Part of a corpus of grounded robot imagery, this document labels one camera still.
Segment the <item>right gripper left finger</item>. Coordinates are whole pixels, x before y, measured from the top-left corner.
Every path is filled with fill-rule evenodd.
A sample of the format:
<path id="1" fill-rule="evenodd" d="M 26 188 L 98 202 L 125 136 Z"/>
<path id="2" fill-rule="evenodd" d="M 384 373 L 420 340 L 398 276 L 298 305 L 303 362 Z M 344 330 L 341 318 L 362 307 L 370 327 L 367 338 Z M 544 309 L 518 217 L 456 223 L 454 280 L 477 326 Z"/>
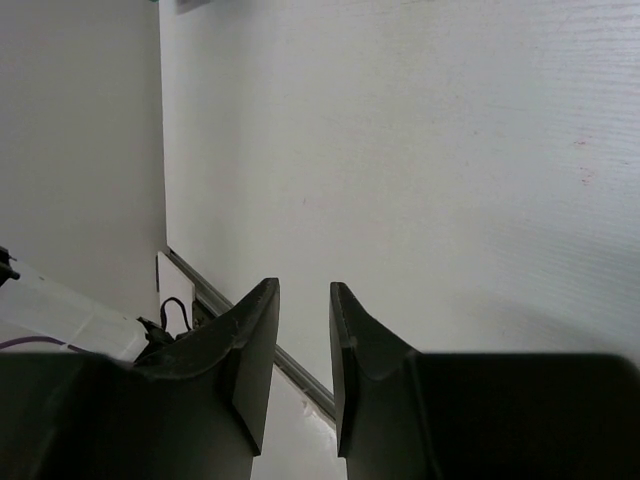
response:
<path id="1" fill-rule="evenodd" d="M 248 339 L 209 320 L 128 365 L 97 354 L 1 357 L 5 479 L 247 479 L 261 453 L 279 302 Z"/>

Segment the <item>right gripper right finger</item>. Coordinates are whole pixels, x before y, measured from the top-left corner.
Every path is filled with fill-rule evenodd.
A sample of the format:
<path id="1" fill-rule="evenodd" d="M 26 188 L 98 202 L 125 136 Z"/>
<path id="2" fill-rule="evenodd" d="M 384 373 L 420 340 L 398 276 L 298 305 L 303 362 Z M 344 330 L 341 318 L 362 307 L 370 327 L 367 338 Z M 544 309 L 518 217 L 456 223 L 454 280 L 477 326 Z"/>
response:
<path id="1" fill-rule="evenodd" d="M 425 353 L 330 286 L 351 479 L 635 479 L 639 371 L 596 353 Z"/>

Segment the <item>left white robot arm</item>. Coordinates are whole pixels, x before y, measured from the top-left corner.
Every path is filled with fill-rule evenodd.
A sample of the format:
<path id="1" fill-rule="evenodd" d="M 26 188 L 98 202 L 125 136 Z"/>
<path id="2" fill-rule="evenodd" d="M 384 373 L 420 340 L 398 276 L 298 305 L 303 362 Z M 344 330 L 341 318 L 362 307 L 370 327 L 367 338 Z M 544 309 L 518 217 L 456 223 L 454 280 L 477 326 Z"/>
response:
<path id="1" fill-rule="evenodd" d="M 132 362 L 147 345 L 136 318 L 46 278 L 1 249 L 3 353 L 97 353 Z"/>

